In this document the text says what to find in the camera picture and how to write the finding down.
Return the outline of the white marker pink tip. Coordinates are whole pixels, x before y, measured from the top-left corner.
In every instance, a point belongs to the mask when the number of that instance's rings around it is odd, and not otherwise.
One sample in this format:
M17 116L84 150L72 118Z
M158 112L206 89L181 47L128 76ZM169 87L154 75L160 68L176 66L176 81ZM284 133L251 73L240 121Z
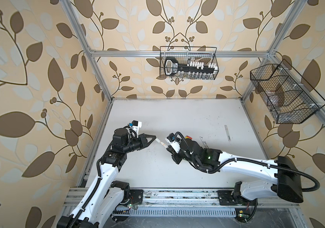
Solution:
M228 128L227 125L225 125L224 127L225 127L225 131L226 131L226 135L227 135L228 141L231 142L231 136L230 136L229 128Z

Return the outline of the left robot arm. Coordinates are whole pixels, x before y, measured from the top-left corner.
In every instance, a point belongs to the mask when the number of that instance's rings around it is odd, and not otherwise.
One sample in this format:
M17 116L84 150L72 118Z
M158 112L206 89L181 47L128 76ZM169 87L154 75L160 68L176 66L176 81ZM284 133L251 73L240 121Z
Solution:
M103 156L96 162L97 175L69 216L62 216L58 228L101 228L116 207L130 199L129 183L116 181L127 154L147 148L154 135L137 134L128 126L115 130Z

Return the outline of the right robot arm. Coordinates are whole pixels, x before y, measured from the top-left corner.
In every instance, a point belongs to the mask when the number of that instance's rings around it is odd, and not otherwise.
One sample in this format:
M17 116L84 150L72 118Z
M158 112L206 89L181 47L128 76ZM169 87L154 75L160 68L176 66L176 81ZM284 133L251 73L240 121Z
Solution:
M252 182L236 182L233 198L255 200L277 196L289 202L302 203L303 193L320 188L317 179L299 171L287 157L279 156L274 160L240 157L218 149L203 148L180 132L169 134L166 142L166 149L176 164L187 161L206 174L231 172L257 178Z

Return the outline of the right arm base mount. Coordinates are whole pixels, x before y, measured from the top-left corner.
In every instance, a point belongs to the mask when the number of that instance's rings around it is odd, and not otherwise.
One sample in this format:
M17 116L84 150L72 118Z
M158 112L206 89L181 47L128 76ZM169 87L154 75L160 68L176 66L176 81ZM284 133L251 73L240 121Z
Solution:
M257 206L257 200L248 200L242 196L234 197L233 190L218 190L218 200L221 206Z

